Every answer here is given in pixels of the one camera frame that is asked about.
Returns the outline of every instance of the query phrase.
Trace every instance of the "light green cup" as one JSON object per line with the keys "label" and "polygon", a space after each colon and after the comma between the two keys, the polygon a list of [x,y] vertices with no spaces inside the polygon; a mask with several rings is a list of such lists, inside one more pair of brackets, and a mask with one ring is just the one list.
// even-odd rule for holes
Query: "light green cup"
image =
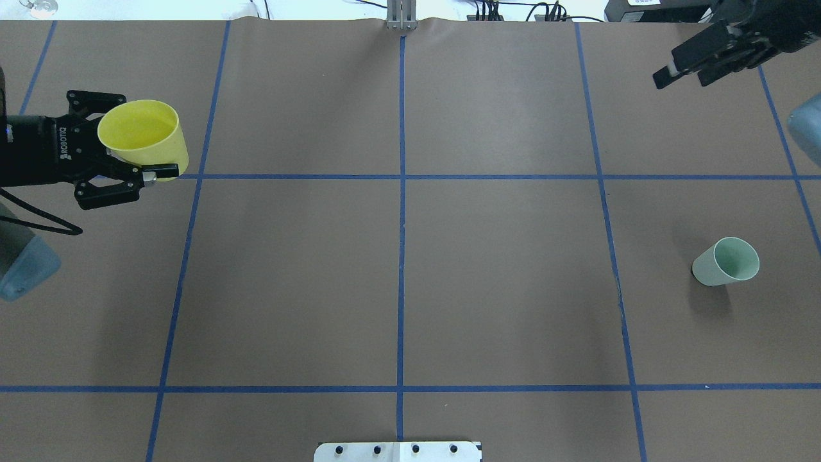
{"label": "light green cup", "polygon": [[693,276],[704,285],[751,280],[759,273],[759,254],[739,238],[724,238],[693,262]]}

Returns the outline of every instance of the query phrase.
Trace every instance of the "robotic arm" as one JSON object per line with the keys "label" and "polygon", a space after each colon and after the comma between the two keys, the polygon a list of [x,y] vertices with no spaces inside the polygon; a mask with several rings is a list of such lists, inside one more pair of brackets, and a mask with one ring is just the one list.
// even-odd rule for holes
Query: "robotic arm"
{"label": "robotic arm", "polygon": [[[69,182],[83,210],[140,199],[140,189],[157,178],[179,175],[176,164],[132,165],[108,154],[97,138],[100,117],[126,102],[123,95],[69,90],[68,113],[58,118],[6,114],[5,82],[0,68],[0,187]],[[98,187],[90,180],[121,180]]]}
{"label": "robotic arm", "polygon": [[[0,202],[0,298],[14,301],[60,268],[60,259],[32,229],[77,235],[82,229],[39,210],[4,187],[68,182],[81,209],[113,206],[140,198],[157,178],[179,176],[177,164],[136,165],[111,156],[97,137],[101,117],[126,102],[123,95],[70,90],[68,113],[58,118],[7,115],[6,82],[0,67],[0,196],[43,218],[54,228],[17,219]],[[103,176],[119,180],[96,186]]]}
{"label": "robotic arm", "polygon": [[[716,2],[721,17],[721,3]],[[653,74],[663,89],[698,73],[702,86],[731,72],[753,69],[779,53],[794,53],[821,36],[821,0],[745,0],[746,19],[719,19],[672,50],[672,61]]]}

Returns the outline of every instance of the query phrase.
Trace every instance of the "black device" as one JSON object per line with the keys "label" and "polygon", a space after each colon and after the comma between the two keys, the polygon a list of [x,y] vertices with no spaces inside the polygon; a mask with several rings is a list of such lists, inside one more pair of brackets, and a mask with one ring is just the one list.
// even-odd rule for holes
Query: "black device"
{"label": "black device", "polygon": [[[97,138],[97,126],[109,110],[126,102],[124,95],[69,90],[68,113],[51,118],[7,115],[5,78],[0,67],[0,187],[69,182],[84,210],[140,199],[140,189],[156,178],[179,175],[176,164],[133,165],[108,154]],[[119,183],[95,186],[104,176]]]}
{"label": "black device", "polygon": [[610,22],[699,22],[713,0],[609,0],[604,15]]}
{"label": "black device", "polygon": [[750,15],[750,0],[713,0],[710,11],[710,22],[741,22]]}
{"label": "black device", "polygon": [[719,16],[710,27],[675,47],[670,64],[653,74],[656,88],[693,73],[707,86],[779,53],[794,53],[821,36],[821,0],[747,0],[745,5],[741,22],[731,25],[728,20],[739,15],[736,0],[733,13]]}

